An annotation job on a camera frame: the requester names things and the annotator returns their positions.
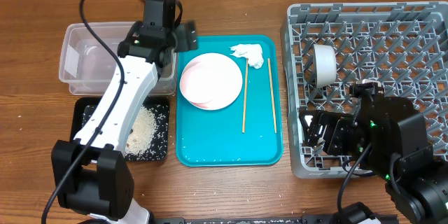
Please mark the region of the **pink plate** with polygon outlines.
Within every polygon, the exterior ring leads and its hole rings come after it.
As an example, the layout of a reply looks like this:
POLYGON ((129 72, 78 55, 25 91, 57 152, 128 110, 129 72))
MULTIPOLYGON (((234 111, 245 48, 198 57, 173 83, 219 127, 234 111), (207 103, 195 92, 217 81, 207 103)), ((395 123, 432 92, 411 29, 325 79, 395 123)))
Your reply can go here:
POLYGON ((236 101, 242 91, 243 78, 234 60, 220 53, 209 52, 194 57, 189 63, 194 61, 209 62, 214 65, 217 73, 216 92, 213 99, 207 103, 197 104, 187 100, 188 102, 199 109, 214 111, 224 109, 236 101))

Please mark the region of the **grey bowl with food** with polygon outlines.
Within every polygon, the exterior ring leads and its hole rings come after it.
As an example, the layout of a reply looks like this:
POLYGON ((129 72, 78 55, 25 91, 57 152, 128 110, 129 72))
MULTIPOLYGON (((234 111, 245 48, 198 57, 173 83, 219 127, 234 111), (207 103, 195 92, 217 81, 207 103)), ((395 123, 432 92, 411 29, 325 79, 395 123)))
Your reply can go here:
POLYGON ((336 54, 332 46, 314 44, 314 73, 316 87, 333 84, 337 78, 336 54))

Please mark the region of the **wooden chopstick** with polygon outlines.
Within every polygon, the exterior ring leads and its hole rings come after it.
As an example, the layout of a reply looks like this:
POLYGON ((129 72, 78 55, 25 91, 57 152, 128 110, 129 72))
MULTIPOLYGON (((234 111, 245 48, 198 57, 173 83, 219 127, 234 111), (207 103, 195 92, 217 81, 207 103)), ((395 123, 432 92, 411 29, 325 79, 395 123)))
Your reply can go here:
POLYGON ((242 133, 246 131, 246 100, 247 100, 247 87, 249 77, 249 60, 246 58, 245 65, 245 77, 244 77, 244 102, 243 102, 243 116, 242 116, 242 133))
POLYGON ((275 100, 274 100, 274 88, 273 88, 273 78, 272 78, 272 65, 271 65, 271 59, 267 59, 268 64, 268 74, 269 74, 269 88, 270 88, 270 96, 271 96, 271 103, 272 103, 272 117, 273 117, 273 126, 274 126, 274 133, 277 133, 277 119, 276 119, 276 108, 275 108, 275 100))

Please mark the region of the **white napkin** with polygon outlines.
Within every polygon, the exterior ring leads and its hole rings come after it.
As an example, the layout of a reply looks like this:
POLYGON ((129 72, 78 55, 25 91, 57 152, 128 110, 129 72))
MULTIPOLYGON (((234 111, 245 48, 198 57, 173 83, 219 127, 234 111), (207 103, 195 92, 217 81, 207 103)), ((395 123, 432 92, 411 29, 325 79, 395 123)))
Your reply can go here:
POLYGON ((231 56, 244 57, 248 60, 248 65, 255 69, 260 69, 264 63, 263 49, 260 44, 238 44, 230 47, 231 56))

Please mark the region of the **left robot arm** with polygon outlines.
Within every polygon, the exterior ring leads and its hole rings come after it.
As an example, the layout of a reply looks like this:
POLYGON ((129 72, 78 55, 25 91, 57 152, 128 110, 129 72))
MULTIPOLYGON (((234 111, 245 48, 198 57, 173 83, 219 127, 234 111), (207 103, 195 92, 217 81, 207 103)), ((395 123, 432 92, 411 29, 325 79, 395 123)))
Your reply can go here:
POLYGON ((150 223, 149 210, 134 199, 134 179, 125 161, 127 138, 149 92, 173 53, 197 49, 195 23, 182 23, 178 0, 143 0, 143 20, 135 22, 118 49, 105 50, 115 72, 94 113, 70 141, 55 143, 51 162, 53 202, 90 215, 98 223, 150 223))

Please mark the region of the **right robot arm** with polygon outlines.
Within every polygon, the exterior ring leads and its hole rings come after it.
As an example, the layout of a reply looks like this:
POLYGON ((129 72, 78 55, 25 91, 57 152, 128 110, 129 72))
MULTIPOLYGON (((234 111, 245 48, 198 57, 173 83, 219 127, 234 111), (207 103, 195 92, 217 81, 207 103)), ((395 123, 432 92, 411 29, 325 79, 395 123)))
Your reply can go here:
POLYGON ((298 118, 308 146, 348 155, 356 168, 385 180, 395 207, 411 223, 447 222, 447 161, 434 156, 424 115, 405 97, 387 97, 382 84, 359 80, 349 88, 357 112, 302 109, 298 118))

